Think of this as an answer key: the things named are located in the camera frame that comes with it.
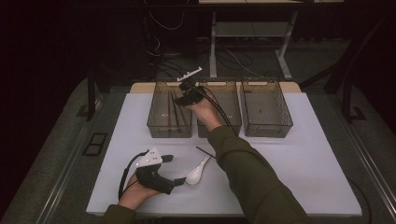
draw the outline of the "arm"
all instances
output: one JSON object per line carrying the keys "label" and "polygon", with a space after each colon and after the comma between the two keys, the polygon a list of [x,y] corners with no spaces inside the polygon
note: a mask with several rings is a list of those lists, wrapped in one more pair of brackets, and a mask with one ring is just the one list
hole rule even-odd
{"label": "arm", "polygon": [[210,131],[208,141],[250,223],[307,223],[304,209],[267,160],[230,128],[221,126],[216,109],[206,99],[187,108]]}
{"label": "arm", "polygon": [[103,218],[103,224],[134,224],[135,210],[148,198],[160,192],[147,189],[137,182],[136,175],[128,181],[127,189],[123,192],[117,205],[111,204]]}

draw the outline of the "olive green jacket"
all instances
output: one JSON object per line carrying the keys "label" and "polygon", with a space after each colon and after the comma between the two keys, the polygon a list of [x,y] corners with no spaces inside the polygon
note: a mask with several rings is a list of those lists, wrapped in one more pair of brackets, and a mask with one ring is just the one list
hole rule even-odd
{"label": "olive green jacket", "polygon": [[[250,223],[308,223],[304,209],[280,182],[267,160],[251,145],[226,127],[214,129],[207,140],[216,151],[217,162]],[[134,223],[135,212],[110,205],[104,223]]]}

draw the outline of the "white tabletop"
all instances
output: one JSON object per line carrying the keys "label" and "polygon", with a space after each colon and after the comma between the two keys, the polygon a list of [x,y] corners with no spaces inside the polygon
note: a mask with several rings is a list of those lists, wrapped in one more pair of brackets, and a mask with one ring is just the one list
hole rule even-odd
{"label": "white tabletop", "polygon": [[[245,137],[239,134],[272,164],[280,180],[290,188],[309,216],[361,216],[361,207],[334,157],[315,112],[304,93],[285,93],[293,120],[286,138]],[[185,176],[205,154],[214,154],[206,139],[199,138],[196,122],[192,138],[153,139],[147,119],[152,93],[126,96],[101,171],[96,180],[87,212],[102,215],[118,202],[123,169],[140,152],[156,146],[162,155],[174,160],[164,163],[159,173],[168,179]],[[232,217],[242,216],[240,205],[230,191],[227,176],[210,159],[197,185],[175,187],[170,195],[150,198],[139,209],[142,216]]]}

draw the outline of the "person's right hand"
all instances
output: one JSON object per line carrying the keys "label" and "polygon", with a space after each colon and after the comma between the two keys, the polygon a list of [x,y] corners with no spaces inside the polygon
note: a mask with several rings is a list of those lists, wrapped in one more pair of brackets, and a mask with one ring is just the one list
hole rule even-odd
{"label": "person's right hand", "polygon": [[195,105],[186,105],[185,107],[195,114],[209,132],[222,125],[219,121],[218,110],[206,98]]}

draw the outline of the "dark background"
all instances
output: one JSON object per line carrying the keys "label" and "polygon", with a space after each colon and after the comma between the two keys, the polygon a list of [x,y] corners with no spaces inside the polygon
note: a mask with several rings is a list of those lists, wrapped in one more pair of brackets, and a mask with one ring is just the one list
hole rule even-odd
{"label": "dark background", "polygon": [[[347,7],[325,8],[320,12],[306,10],[299,14],[293,38],[320,41],[364,35],[387,8],[363,7],[354,13]],[[147,36],[142,32],[145,25],[136,22],[142,15],[144,13],[79,14],[68,2],[61,1],[0,2],[0,217],[69,95],[88,71],[97,75],[101,91],[108,91],[112,85],[130,85],[139,78],[152,77],[154,68],[145,53]],[[191,14],[191,18],[188,22],[196,24],[196,29],[192,29],[194,35],[184,40],[186,46],[193,43],[196,36],[207,35],[210,13]],[[191,27],[179,32],[191,34]],[[364,48],[351,74],[396,133],[395,39],[393,9]]]}

